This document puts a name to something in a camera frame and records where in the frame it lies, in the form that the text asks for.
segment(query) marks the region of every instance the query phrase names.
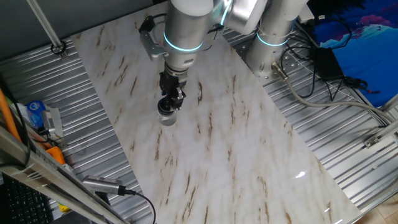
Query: black cable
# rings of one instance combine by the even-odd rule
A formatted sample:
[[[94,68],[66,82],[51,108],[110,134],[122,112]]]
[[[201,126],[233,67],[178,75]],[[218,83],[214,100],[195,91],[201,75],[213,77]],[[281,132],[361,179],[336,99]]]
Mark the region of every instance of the black cable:
[[[158,18],[158,17],[160,17],[160,16],[167,16],[167,13],[160,13],[160,14],[154,15],[154,16],[152,16],[152,17],[153,17],[153,19],[155,19],[155,18]]]
[[[296,57],[298,57],[298,58],[301,59],[301,60],[309,61],[309,60],[311,60],[311,58],[314,57],[314,53],[312,53],[312,52],[310,52],[310,55],[309,55],[308,57],[304,57],[304,56],[301,56],[301,55],[297,54],[297,53],[292,49],[292,47],[291,47],[289,44],[286,44],[286,46],[287,46],[288,50],[290,50]]]
[[[6,85],[2,85],[1,90],[5,90],[6,92],[11,93]],[[17,110],[18,117],[19,117],[19,119],[20,119],[20,121],[21,121],[21,125],[22,125],[22,133],[20,133],[20,131],[19,131],[18,134],[19,134],[19,136],[21,136],[21,141],[22,141],[22,143],[25,144],[25,146],[26,146],[26,148],[27,148],[26,159],[25,159],[25,163],[24,163],[24,165],[23,165],[23,169],[25,169],[25,168],[27,167],[28,162],[29,162],[29,159],[30,159],[30,150],[31,150],[31,145],[32,145],[32,143],[30,142],[30,138],[29,138],[29,135],[28,135],[28,132],[27,132],[26,124],[25,124],[25,121],[24,121],[24,117],[23,117],[23,115],[22,115],[22,113],[21,113],[21,111],[20,111],[20,109],[19,109],[19,107],[18,107],[18,104],[17,104],[16,99],[15,99],[13,96],[10,97],[9,99],[10,99],[10,100],[12,101],[12,103],[15,105],[15,108],[16,108],[16,110]],[[15,123],[15,125],[20,125],[20,124],[18,123],[18,120],[15,119],[15,118],[14,118],[14,123]],[[14,166],[14,167],[22,168],[22,166],[21,166],[20,164],[13,164],[13,163],[1,164],[1,165],[0,165],[0,168],[2,168],[2,167],[7,167],[7,166]]]
[[[140,196],[140,197],[142,197],[143,199],[145,199],[145,200],[151,205],[151,207],[152,207],[152,209],[153,209],[153,211],[154,211],[154,221],[152,222],[152,224],[155,224],[155,221],[156,221],[156,211],[155,211],[154,204],[151,202],[151,200],[149,200],[149,198],[147,198],[147,197],[143,196],[142,194],[137,193],[137,192],[135,192],[135,191],[133,191],[133,190],[127,190],[127,189],[125,189],[125,190],[124,190],[124,193],[125,193],[125,194],[131,194],[131,195],[137,195],[137,196]]]
[[[337,18],[334,18],[334,17],[324,17],[324,18],[322,18],[322,19],[331,19],[331,20],[337,21],[337,22],[339,22],[340,24],[342,24],[343,26],[345,26],[345,27],[347,28],[348,32],[349,32],[349,37],[348,37],[347,41],[346,41],[343,45],[341,45],[341,46],[339,46],[339,47],[333,47],[333,48],[331,48],[331,49],[332,49],[332,50],[335,50],[335,49],[340,49],[340,48],[343,48],[343,47],[347,46],[349,40],[351,40],[351,38],[352,38],[352,36],[353,36],[353,32],[351,31],[351,29],[349,28],[349,26],[348,26],[345,22],[343,22],[342,20],[337,19]]]
[[[8,89],[8,87],[6,85],[6,82],[4,81],[4,79],[2,77],[2,74],[0,74],[0,89],[4,93],[4,95],[11,100],[11,102],[16,102],[17,101],[14,98],[14,96],[12,95],[10,89]]]
[[[333,96],[331,94],[328,82],[325,82],[325,83],[326,83],[326,86],[328,87],[330,101],[333,102],[333,100],[335,100],[335,98],[336,98],[336,95],[338,93],[338,90],[340,89],[341,84],[343,83],[343,79],[340,80],[340,84],[338,85],[338,87],[336,89],[336,92],[335,92],[335,94]]]
[[[290,36],[289,36],[289,39],[290,39],[290,40],[296,40],[296,41],[298,41],[298,42],[300,42],[300,43],[310,45],[310,43],[308,43],[307,40],[301,39],[300,37],[301,37],[301,36],[299,36],[299,35],[290,35]]]
[[[0,168],[7,167],[7,166],[13,166],[13,167],[18,167],[18,168],[23,170],[28,165],[28,162],[29,162],[29,159],[30,159],[30,146],[31,146],[32,143],[30,142],[30,138],[29,138],[29,135],[27,133],[26,124],[24,122],[24,117],[22,116],[22,113],[19,110],[19,107],[18,107],[17,103],[15,102],[14,104],[15,104],[15,107],[16,107],[16,110],[17,110],[17,113],[18,113],[18,117],[19,117],[19,119],[20,119],[20,121],[22,123],[23,133],[22,134],[19,133],[19,135],[25,137],[25,138],[21,138],[21,141],[22,141],[22,143],[24,143],[26,145],[26,148],[27,148],[26,159],[25,159],[25,163],[23,165],[16,164],[16,163],[8,163],[8,164],[1,164]]]
[[[218,33],[218,30],[216,31],[216,34],[214,35],[214,38],[213,38],[213,40],[215,40],[215,39],[216,39],[217,33]],[[212,46],[213,46],[213,44],[211,44],[211,45],[210,45],[210,47],[206,48],[206,49],[205,49],[205,50],[203,50],[203,51],[210,50]]]
[[[368,93],[380,93],[380,91],[368,90],[368,83],[360,78],[344,77],[344,85],[348,88],[355,88],[359,90],[364,90]]]
[[[209,31],[207,32],[207,34],[210,34],[210,33],[212,33],[212,32],[216,32],[216,31],[220,31],[220,30],[224,29],[224,26],[221,25],[221,24],[215,24],[214,27],[215,27],[215,28],[209,30]]]
[[[32,140],[35,141],[35,142],[37,142],[37,143],[41,143],[41,144],[53,143],[54,146],[57,146],[57,147],[58,147],[58,142],[57,142],[57,141],[54,141],[53,139],[51,139],[51,135],[50,135],[50,134],[47,134],[46,137],[47,137],[47,140],[46,140],[46,141],[39,141],[39,140],[36,140],[36,139],[32,139]]]
[[[296,27],[296,29],[297,29],[298,31],[300,31],[300,33],[304,34],[304,36],[306,37],[306,39],[307,39],[308,43],[310,43],[310,45],[314,45],[313,42],[311,41],[311,37],[310,37],[306,32],[304,32],[303,30],[301,30],[301,29],[299,28],[299,26],[297,25],[297,23],[295,23],[294,26]]]
[[[282,52],[282,55],[281,55],[281,58],[280,58],[280,67],[281,67],[282,70],[284,70],[284,65],[283,65],[283,63],[284,63],[284,57],[285,57],[285,54],[286,54],[286,52],[287,52],[288,50],[292,51],[293,54],[295,54],[297,57],[300,57],[299,55],[297,55],[297,54],[293,51],[293,49],[312,49],[312,48],[311,48],[311,47],[291,47],[291,46],[287,45],[287,48]],[[310,92],[309,94],[305,95],[305,96],[300,96],[301,98],[308,98],[308,97],[312,96],[312,94],[313,94],[313,92],[314,92],[314,89],[315,89],[315,75],[316,75],[315,72],[316,72],[316,66],[315,66],[315,63],[314,63],[314,66],[313,66],[313,75],[312,75],[312,89],[311,89],[311,92]]]
[[[363,102],[364,104],[369,105],[368,102],[366,102],[366,101],[362,98],[362,96],[361,96],[354,88],[351,88],[351,89],[354,91],[354,93],[356,93],[357,96],[359,96],[359,98],[362,100],[362,102]]]

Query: cable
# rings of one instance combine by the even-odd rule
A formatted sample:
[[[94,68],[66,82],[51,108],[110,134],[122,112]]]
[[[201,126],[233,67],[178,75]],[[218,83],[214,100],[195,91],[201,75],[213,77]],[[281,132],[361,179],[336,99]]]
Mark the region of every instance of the cable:
[[[363,102],[364,104],[369,105],[368,102],[366,102],[366,101],[362,98],[362,96],[361,96],[354,88],[351,88],[351,89],[352,89],[352,90],[354,91],[354,93],[359,97],[359,99],[362,100],[362,102]],[[383,124],[384,127],[387,127],[387,126],[388,126],[388,124],[387,124],[377,113],[374,113],[374,115],[377,116],[377,118],[379,118],[379,121]]]
[[[220,30],[224,29],[224,26],[223,26],[223,25],[220,25],[220,24],[215,24],[213,27],[215,27],[215,28],[209,30],[209,31],[207,32],[207,34],[210,34],[210,33],[212,33],[212,32],[216,32],[216,31],[220,31]]]
[[[340,89],[341,84],[343,83],[343,79],[340,80],[340,84],[338,85],[334,96],[331,95],[331,91],[330,91],[330,88],[329,88],[329,83],[328,82],[325,82],[325,83],[326,83],[326,86],[328,87],[330,101],[333,102],[333,100],[335,100],[335,98],[336,98],[336,95],[338,93],[338,90]]]
[[[386,114],[385,112],[376,109],[372,106],[366,105],[364,103],[357,103],[357,102],[334,102],[334,103],[311,103],[308,101],[305,101],[303,98],[301,98],[296,91],[293,89],[292,84],[290,83],[289,79],[285,80],[286,85],[288,86],[288,88],[291,90],[292,94],[294,95],[294,97],[296,97],[297,100],[299,100],[299,102],[307,105],[307,106],[313,106],[313,107],[326,107],[326,106],[340,106],[340,105],[350,105],[350,106],[359,106],[368,110],[371,110],[383,117],[385,117],[388,121],[390,121],[391,123],[393,123],[395,120],[393,118],[391,118],[388,114]]]
[[[6,86],[2,85],[2,87],[5,88],[6,91],[10,92],[10,91],[7,89]],[[21,136],[23,137],[23,141],[21,141],[21,139],[19,139],[19,141],[22,142],[22,143],[24,143],[24,144],[26,145],[26,148],[27,148],[26,159],[25,159],[24,165],[15,164],[15,163],[8,163],[8,164],[1,164],[1,165],[0,165],[0,168],[7,167],[7,166],[13,166],[13,167],[18,167],[18,168],[21,168],[21,169],[25,169],[25,168],[27,167],[28,163],[29,163],[29,159],[30,159],[30,150],[31,150],[31,145],[32,145],[32,143],[30,142],[30,138],[29,138],[29,135],[28,135],[28,132],[27,132],[26,124],[25,124],[25,121],[24,121],[24,117],[23,117],[23,115],[22,115],[22,113],[21,113],[21,111],[20,111],[20,109],[19,109],[19,107],[18,107],[17,101],[15,100],[14,97],[11,97],[11,99],[12,99],[12,103],[14,103],[14,105],[15,105],[15,108],[16,108],[16,110],[17,110],[18,117],[19,117],[20,122],[21,122],[21,124],[22,124],[22,132],[23,132],[23,134],[20,134],[20,133],[18,133],[18,134],[21,135]],[[13,120],[13,122],[14,122],[14,126],[16,127],[16,121],[14,121],[14,118],[13,118],[13,117],[12,117],[12,120]]]
[[[380,93],[380,91],[367,90],[368,83],[360,78],[344,77],[344,85],[349,88],[364,90],[368,93]]]
[[[307,42],[307,40],[302,39],[301,36],[299,35],[291,34],[289,35],[289,39],[299,41],[300,43],[303,44],[311,45],[310,43]]]
[[[3,92],[0,89],[0,108],[2,111],[2,114],[4,116],[4,119],[6,120],[6,124],[8,127],[8,131],[20,142],[21,138],[19,137],[17,128],[15,126],[15,122],[14,122],[14,118],[12,118],[11,115],[11,110],[8,107],[7,101],[6,101],[6,97],[4,96]]]
[[[154,221],[152,222],[152,224],[155,224],[155,221],[156,221],[156,211],[155,211],[154,204],[151,202],[151,200],[149,200],[149,198],[147,198],[147,197],[143,196],[142,194],[137,193],[137,192],[135,192],[135,191],[133,191],[133,190],[127,190],[127,189],[125,189],[125,190],[124,190],[124,193],[125,193],[125,194],[131,194],[131,195],[137,195],[137,196],[140,196],[140,197],[142,197],[143,199],[145,199],[145,200],[150,204],[150,206],[152,207],[152,210],[154,211]]]
[[[214,35],[213,42],[214,42],[214,40],[216,39],[217,33],[218,33],[218,30],[216,31],[216,34]],[[212,46],[213,46],[213,44],[211,44],[208,48],[206,48],[206,49],[203,50],[203,51],[210,50]]]
[[[165,22],[165,21],[157,22],[157,23],[155,24],[154,28],[152,29],[152,35],[154,36],[155,44],[157,44],[157,45],[159,45],[159,41],[158,41],[158,38],[156,37],[156,32],[155,32],[155,30],[156,30],[156,27],[157,27],[159,24],[163,24],[163,23],[166,23],[166,22]]]
[[[292,56],[292,58],[294,58],[296,61],[297,61],[297,63],[299,63],[304,69],[306,69],[306,70],[308,70],[309,72],[311,72],[312,74],[313,74],[313,71],[311,71],[309,68],[307,68],[305,65],[303,65],[299,60],[297,60],[297,58],[295,58],[292,54],[290,54],[290,56]],[[348,95],[348,94],[346,94],[346,93],[344,93],[344,92],[340,92],[341,94],[343,94],[343,95],[345,95],[345,96],[347,96],[347,97],[349,97],[349,98],[351,98],[352,100],[356,100],[356,101],[358,101],[358,102],[360,102],[357,98],[355,98],[355,97],[352,97],[352,96],[350,96],[350,95]]]
[[[310,43],[310,45],[314,45],[313,42],[311,41],[311,37],[306,32],[304,32],[302,29],[300,29],[300,27],[297,25],[297,23],[295,23],[294,26],[296,27],[296,29],[298,31],[300,31],[300,33],[304,34],[304,36],[307,38],[307,41],[308,41],[308,43]]]
[[[160,13],[160,14],[154,15],[154,16],[152,16],[152,17],[155,19],[155,18],[158,18],[158,17],[160,17],[160,16],[166,17],[166,16],[167,16],[167,13]]]
[[[297,55],[297,54],[293,51],[293,49],[311,49],[310,47],[291,47],[291,46],[289,46],[288,44],[286,44],[286,46],[287,46],[287,48],[283,51],[283,53],[282,53],[282,55],[281,55],[281,58],[280,58],[280,67],[282,68],[282,70],[284,70],[284,57],[285,57],[285,54],[286,54],[286,52],[287,52],[288,50],[292,51],[292,53],[293,53],[294,55],[296,55],[297,57],[300,57],[299,55]],[[310,60],[309,58],[301,58],[301,59],[302,59],[302,60],[306,60],[306,61]],[[316,66],[315,66],[315,63],[314,63],[314,66],[313,66],[313,76],[312,76],[312,89],[311,89],[311,92],[310,92],[309,94],[305,95],[305,96],[300,96],[301,98],[308,98],[308,97],[312,96],[312,94],[313,94],[313,92],[314,92],[314,89],[315,89],[315,72],[316,72]]]
[[[292,49],[292,47],[291,47],[289,44],[286,44],[286,47],[287,47],[287,49],[290,50],[296,57],[298,57],[299,59],[304,60],[304,61],[312,60],[311,58],[313,58],[313,57],[315,56],[315,55],[314,55],[315,53],[313,53],[313,54],[311,54],[311,55],[308,56],[308,57],[304,57],[303,55],[299,55],[298,53],[296,53],[296,52]]]
[[[342,24],[343,26],[345,26],[345,27],[347,28],[348,32],[349,32],[349,37],[348,37],[347,41],[346,41],[342,46],[333,47],[333,48],[331,48],[331,49],[332,49],[332,50],[335,50],[335,49],[340,49],[340,48],[343,48],[343,47],[347,46],[349,40],[351,40],[351,38],[352,38],[352,36],[353,36],[353,32],[351,31],[351,29],[349,28],[349,26],[348,26],[346,23],[344,23],[342,20],[336,19],[336,18],[334,18],[334,17],[326,17],[326,16],[319,16],[319,17],[318,17],[318,20],[319,20],[319,21],[322,20],[322,19],[331,19],[331,20],[337,21],[337,22],[339,22],[340,24]]]
[[[256,35],[259,31],[261,31],[262,33],[264,33],[264,32],[261,30],[261,22],[262,22],[262,16],[260,17],[259,24],[257,25],[257,31],[254,33],[254,35]]]
[[[53,143],[54,146],[57,146],[57,147],[58,147],[58,142],[55,141],[55,140],[53,140],[53,139],[51,139],[51,135],[50,135],[49,133],[47,133],[46,137],[47,137],[47,140],[46,140],[46,141],[39,141],[39,140],[36,140],[36,139],[32,139],[32,140],[33,140],[34,142],[41,143],[41,144]]]

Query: metal bracket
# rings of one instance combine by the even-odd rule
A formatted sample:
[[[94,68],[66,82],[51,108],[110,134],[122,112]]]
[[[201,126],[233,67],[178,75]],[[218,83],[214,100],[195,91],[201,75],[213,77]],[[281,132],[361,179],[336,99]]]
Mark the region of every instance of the metal bracket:
[[[164,47],[154,43],[148,31],[142,31],[140,34],[140,39],[150,60],[167,54],[167,51]]]
[[[278,63],[274,62],[271,65],[272,69],[274,72],[278,73],[283,81],[286,81],[289,77],[286,75],[286,73],[281,69],[281,67],[278,65]]]
[[[37,1],[36,0],[26,0],[26,1],[29,4],[30,8],[32,9],[33,13],[36,15],[44,31],[47,33],[49,39],[51,40],[52,42],[51,51],[54,54],[59,55],[61,57],[61,60],[67,59],[68,54],[65,51],[66,49],[65,42],[58,38],[57,34],[52,29],[51,24],[47,20],[46,16],[44,15]]]
[[[375,135],[373,135],[371,138],[363,142],[363,144],[367,147],[370,148],[371,146],[381,142],[383,139],[388,138],[389,136],[392,136],[396,142],[398,140],[398,121],[395,121],[382,129],[381,131],[377,132]]]
[[[367,148],[370,148],[371,146],[373,146],[376,143],[379,143],[379,139],[377,137],[372,137],[370,139],[368,139],[364,144]]]

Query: white marble slab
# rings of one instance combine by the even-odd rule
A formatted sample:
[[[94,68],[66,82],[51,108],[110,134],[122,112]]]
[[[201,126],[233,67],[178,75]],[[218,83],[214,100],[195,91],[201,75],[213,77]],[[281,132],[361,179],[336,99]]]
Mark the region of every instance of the white marble slab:
[[[72,36],[157,223],[334,224],[359,215],[220,35],[188,71],[177,122],[159,123],[164,61],[149,60],[137,28],[165,11],[159,4]]]

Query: orange object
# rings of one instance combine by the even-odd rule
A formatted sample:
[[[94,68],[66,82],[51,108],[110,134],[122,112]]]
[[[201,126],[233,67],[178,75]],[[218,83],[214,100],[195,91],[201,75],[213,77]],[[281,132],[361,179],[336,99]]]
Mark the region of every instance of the orange object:
[[[18,141],[22,142],[21,138],[19,137],[17,128],[15,126],[14,118],[12,118],[11,110],[8,107],[8,104],[7,104],[7,101],[6,101],[6,97],[4,96],[4,94],[2,93],[1,90],[0,90],[0,108],[1,108],[2,114],[4,115],[4,119],[6,120],[8,131],[16,139],[18,139]]]
[[[46,152],[48,152],[61,165],[65,164],[65,160],[63,159],[62,151],[57,146],[52,147],[51,149],[47,149]]]

